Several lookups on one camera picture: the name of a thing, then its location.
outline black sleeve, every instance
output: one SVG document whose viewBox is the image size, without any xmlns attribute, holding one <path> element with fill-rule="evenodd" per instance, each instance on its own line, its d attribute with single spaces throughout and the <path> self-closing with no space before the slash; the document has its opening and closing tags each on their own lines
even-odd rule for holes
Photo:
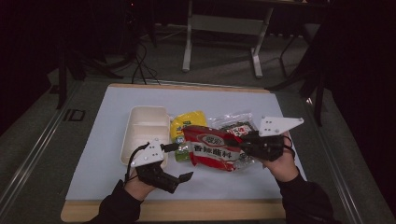
<svg viewBox="0 0 396 224">
<path fill-rule="evenodd" d="M 120 180 L 111 195 L 102 200 L 99 214 L 85 224 L 134 223 L 139 219 L 141 203 L 123 189 Z"/>
<path fill-rule="evenodd" d="M 320 185 L 305 181 L 301 175 L 277 184 L 288 223 L 341 223 L 333 218 L 332 204 Z"/>
</svg>

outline wooden table edge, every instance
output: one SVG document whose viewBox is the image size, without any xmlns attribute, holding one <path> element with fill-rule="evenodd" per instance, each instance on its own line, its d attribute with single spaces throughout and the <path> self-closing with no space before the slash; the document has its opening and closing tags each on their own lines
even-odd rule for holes
<svg viewBox="0 0 396 224">
<path fill-rule="evenodd" d="M 64 222 L 91 220 L 101 201 L 66 201 Z M 139 221 L 260 220 L 285 218 L 281 199 L 144 201 Z"/>
<path fill-rule="evenodd" d="M 187 86 L 187 85 L 139 85 L 139 84 L 112 83 L 112 84 L 108 85 L 108 87 L 185 90 L 185 91 L 239 91 L 239 92 L 270 93 L 268 90 L 265 90 L 265 89 L 238 88 L 238 87 Z"/>
</svg>

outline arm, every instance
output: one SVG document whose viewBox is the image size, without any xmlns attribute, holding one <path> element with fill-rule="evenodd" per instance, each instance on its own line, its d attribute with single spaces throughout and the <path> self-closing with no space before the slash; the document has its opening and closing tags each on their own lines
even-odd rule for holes
<svg viewBox="0 0 396 224">
<path fill-rule="evenodd" d="M 291 142 L 285 138 L 285 145 Z M 276 179 L 283 197 L 288 223 L 340 223 L 333 218 L 332 204 L 326 192 L 300 175 L 289 150 L 276 161 L 262 161 Z"/>
<path fill-rule="evenodd" d="M 86 223 L 134 223 L 140 216 L 140 204 L 154 189 L 154 187 L 140 181 L 138 177 L 128 181 L 125 186 L 120 180 L 111 195 L 102 200 L 99 206 L 99 214 Z"/>
</svg>

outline white paper sheet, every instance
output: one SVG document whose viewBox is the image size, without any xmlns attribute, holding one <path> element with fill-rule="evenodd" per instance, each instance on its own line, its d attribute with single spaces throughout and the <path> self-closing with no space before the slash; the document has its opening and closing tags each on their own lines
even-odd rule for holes
<svg viewBox="0 0 396 224">
<path fill-rule="evenodd" d="M 170 115 L 202 110 L 207 119 L 250 110 L 257 127 L 262 116 L 283 117 L 272 93 L 109 87 L 66 200 L 102 200 L 123 179 L 126 166 L 120 162 L 120 151 L 129 114 L 137 105 L 164 106 Z M 304 177 L 298 155 L 295 160 Z M 224 172 L 202 164 L 193 167 L 189 161 L 177 162 L 174 153 L 169 153 L 166 173 L 179 176 L 190 171 L 194 171 L 192 179 L 180 184 L 174 194 L 156 189 L 147 200 L 281 198 L 274 178 L 260 163 L 244 170 Z"/>
</svg>

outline red snack bag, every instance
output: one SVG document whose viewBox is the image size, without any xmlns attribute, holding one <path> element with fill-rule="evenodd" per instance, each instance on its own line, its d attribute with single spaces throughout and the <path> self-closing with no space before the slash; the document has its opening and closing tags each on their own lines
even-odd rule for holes
<svg viewBox="0 0 396 224">
<path fill-rule="evenodd" d="M 224 131 L 191 125 L 183 129 L 190 150 L 190 159 L 197 163 L 225 171 L 234 171 L 241 149 L 240 138 Z"/>
</svg>

